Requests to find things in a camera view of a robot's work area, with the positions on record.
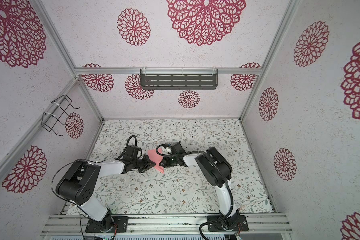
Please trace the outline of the pink square paper sheet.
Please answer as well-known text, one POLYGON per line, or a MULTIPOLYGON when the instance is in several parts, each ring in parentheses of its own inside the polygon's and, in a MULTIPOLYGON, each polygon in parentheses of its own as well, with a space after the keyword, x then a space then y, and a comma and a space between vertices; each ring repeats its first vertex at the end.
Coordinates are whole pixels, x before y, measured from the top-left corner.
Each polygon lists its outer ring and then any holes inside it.
POLYGON ((154 168, 160 173, 164 174, 164 168, 160 166, 160 163, 163 160, 163 156, 157 154, 156 150, 148 150, 147 155, 149 156, 149 159, 156 164, 154 168))

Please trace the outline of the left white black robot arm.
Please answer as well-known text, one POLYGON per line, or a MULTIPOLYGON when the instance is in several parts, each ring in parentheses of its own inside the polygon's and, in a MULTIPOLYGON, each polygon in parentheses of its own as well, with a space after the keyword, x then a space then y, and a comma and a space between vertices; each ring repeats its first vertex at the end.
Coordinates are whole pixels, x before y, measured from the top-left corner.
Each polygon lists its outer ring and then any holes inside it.
POLYGON ((156 163, 147 155, 143 155, 141 159, 114 159, 102 163, 76 160, 56 185, 55 193, 63 200, 77 205, 91 220, 101 222, 109 210, 94 195, 98 179, 126 174, 132 170, 142 174, 154 166, 156 163))

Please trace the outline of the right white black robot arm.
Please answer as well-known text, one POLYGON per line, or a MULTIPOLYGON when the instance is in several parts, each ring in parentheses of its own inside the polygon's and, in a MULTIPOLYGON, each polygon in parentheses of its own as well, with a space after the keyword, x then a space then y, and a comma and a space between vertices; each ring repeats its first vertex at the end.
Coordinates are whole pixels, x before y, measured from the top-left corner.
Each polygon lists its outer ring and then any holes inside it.
POLYGON ((159 149, 162 147, 163 145, 156 147, 155 151, 158 155, 164 158, 180 157, 186 166, 199 167, 209 184, 215 187, 220 206, 220 221, 237 222, 239 220, 240 211, 235 205, 231 190, 233 168, 215 147, 210 147, 205 152, 190 151, 180 154, 160 153, 159 149))

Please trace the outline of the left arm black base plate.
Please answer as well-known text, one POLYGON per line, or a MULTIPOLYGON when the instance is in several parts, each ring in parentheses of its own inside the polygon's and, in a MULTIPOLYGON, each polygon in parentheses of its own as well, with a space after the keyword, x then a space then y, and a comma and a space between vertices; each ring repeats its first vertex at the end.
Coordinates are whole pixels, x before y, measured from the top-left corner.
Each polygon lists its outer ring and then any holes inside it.
POLYGON ((97 222, 89 218, 85 233, 125 233, 128 226, 128 217, 105 217, 97 222))

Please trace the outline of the dark grey slotted wall shelf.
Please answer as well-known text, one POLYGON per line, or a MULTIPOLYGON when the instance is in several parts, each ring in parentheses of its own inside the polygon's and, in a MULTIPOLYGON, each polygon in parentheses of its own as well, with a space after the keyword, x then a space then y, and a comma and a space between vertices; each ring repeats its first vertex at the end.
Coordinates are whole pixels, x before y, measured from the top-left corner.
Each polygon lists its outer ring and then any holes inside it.
POLYGON ((218 86, 218 70, 206 73, 159 73, 141 69, 140 85, 144 90, 215 90, 218 86))

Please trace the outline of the aluminium front rail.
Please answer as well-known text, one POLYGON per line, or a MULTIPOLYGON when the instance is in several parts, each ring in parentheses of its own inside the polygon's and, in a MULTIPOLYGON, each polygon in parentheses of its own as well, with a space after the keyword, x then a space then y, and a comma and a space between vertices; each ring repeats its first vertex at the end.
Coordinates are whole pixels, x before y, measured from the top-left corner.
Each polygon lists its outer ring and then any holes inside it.
MULTIPOLYGON (((211 214, 136 214, 114 215, 128 217, 125 233, 119 235, 198 235, 199 226, 207 222, 211 214)), ((249 225, 248 232, 209 232, 208 226, 203 233, 208 234, 291 234, 290 222, 285 214, 242 214, 249 225)), ((85 233, 88 219, 79 215, 51 215, 41 231, 41 236, 111 236, 114 233, 85 233)))

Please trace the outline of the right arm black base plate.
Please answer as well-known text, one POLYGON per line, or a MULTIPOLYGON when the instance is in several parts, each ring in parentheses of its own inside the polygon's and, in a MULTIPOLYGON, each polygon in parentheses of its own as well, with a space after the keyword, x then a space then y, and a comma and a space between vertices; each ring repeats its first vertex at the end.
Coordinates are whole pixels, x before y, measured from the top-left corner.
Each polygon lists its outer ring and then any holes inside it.
POLYGON ((228 225, 228 220, 224 220, 221 222, 211 223, 219 219, 220 216, 217 215, 209 215, 207 217, 208 231, 209 232, 248 232, 249 225, 247 223, 247 219, 245 216, 239 216, 238 220, 235 223, 228 225))

